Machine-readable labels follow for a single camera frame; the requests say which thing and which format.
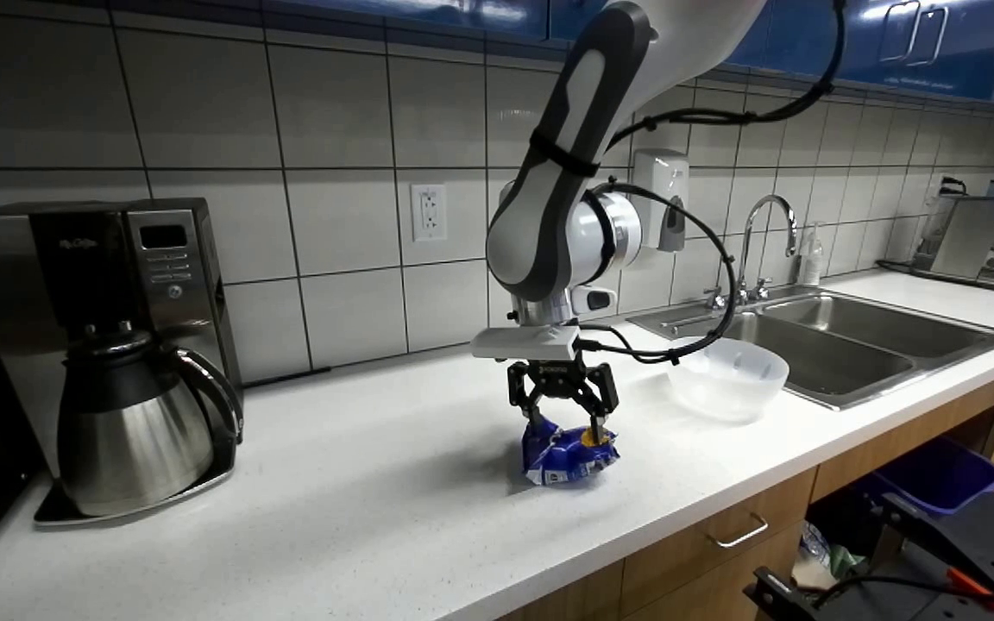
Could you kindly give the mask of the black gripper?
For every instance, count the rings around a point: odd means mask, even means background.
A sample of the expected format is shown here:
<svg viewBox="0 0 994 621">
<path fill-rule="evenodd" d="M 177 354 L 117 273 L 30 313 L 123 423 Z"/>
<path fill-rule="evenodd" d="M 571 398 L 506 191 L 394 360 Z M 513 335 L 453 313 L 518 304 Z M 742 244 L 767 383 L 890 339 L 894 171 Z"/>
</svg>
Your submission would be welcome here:
<svg viewBox="0 0 994 621">
<path fill-rule="evenodd" d="M 510 364 L 506 367 L 506 403 L 518 408 L 524 419 L 538 419 L 538 395 L 544 398 L 571 398 L 589 389 L 589 439 L 604 442 L 604 419 L 619 408 L 613 374 L 606 364 L 582 367 L 582 364 Z"/>
</svg>

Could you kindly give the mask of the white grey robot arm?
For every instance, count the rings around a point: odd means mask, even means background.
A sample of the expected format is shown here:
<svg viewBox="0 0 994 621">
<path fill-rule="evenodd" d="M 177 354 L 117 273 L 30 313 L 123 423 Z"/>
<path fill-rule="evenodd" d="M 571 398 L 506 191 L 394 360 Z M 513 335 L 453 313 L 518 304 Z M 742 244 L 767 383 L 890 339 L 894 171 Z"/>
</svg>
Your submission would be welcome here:
<svg viewBox="0 0 994 621">
<path fill-rule="evenodd" d="M 575 35 L 518 177 L 487 226 L 487 270 L 513 299 L 513 328 L 471 339 L 506 360 L 510 403 L 541 430 L 541 398 L 589 414 L 585 439 L 619 408 L 609 367 L 581 354 L 575 295 L 638 259 L 645 217 L 628 185 L 589 191 L 613 117 L 730 55 L 763 0 L 606 0 Z"/>
</svg>

